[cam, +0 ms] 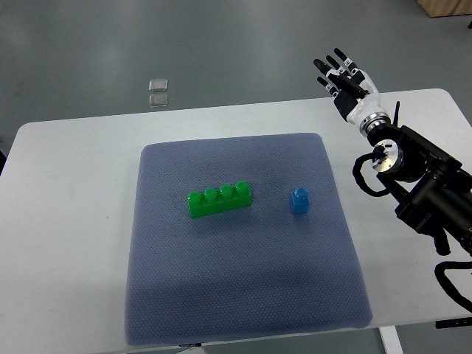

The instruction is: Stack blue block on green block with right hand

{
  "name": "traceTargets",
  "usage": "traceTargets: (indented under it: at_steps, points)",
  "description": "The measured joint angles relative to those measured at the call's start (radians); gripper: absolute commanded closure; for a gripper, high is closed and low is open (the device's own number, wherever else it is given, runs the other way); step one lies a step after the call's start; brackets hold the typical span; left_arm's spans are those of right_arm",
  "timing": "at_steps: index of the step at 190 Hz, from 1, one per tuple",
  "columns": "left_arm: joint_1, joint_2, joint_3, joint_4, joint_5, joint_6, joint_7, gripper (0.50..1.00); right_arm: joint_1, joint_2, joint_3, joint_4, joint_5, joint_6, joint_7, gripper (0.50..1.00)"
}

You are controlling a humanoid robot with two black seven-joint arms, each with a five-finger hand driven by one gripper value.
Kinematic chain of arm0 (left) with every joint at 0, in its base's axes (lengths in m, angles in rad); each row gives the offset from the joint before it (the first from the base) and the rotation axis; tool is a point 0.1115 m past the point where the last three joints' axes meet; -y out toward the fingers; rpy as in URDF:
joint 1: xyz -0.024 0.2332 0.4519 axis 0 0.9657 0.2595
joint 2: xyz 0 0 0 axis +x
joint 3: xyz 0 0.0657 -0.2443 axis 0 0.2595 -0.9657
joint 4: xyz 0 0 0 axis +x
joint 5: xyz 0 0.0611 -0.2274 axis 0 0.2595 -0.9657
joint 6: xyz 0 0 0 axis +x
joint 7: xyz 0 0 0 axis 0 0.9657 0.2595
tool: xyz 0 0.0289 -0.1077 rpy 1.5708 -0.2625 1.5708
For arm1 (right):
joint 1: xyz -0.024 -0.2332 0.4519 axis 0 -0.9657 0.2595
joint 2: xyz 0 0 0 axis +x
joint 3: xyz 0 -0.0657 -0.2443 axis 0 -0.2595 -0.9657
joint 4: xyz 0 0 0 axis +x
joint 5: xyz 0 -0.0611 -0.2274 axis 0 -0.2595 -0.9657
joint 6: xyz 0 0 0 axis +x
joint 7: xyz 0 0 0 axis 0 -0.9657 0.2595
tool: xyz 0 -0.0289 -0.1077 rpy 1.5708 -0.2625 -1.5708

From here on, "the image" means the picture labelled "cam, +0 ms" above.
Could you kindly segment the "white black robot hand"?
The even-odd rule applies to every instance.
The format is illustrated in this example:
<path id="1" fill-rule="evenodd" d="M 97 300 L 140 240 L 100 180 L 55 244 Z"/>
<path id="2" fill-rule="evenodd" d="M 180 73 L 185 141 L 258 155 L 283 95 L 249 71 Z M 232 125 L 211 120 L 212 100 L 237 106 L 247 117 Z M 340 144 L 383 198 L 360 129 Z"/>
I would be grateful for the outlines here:
<path id="1" fill-rule="evenodd" d="M 363 136 L 377 125 L 391 122 L 381 106 L 380 93 L 370 76 L 340 49 L 334 49 L 335 57 L 314 59 L 319 70 L 317 77 L 333 98 L 333 104 L 345 122 L 355 125 Z"/>

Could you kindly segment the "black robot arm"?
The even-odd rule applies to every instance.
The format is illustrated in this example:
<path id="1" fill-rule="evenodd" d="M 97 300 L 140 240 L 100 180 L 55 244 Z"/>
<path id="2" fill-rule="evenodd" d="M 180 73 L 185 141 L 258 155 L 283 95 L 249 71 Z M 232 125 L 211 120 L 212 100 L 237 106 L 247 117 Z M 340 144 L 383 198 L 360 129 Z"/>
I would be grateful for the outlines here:
<path id="1" fill-rule="evenodd" d="M 434 239 L 437 253 L 450 253 L 452 236 L 471 253 L 471 175 L 462 163 L 407 126 L 389 123 L 367 133 L 371 146 L 398 149 L 393 163 L 377 178 L 398 202 L 398 219 Z"/>

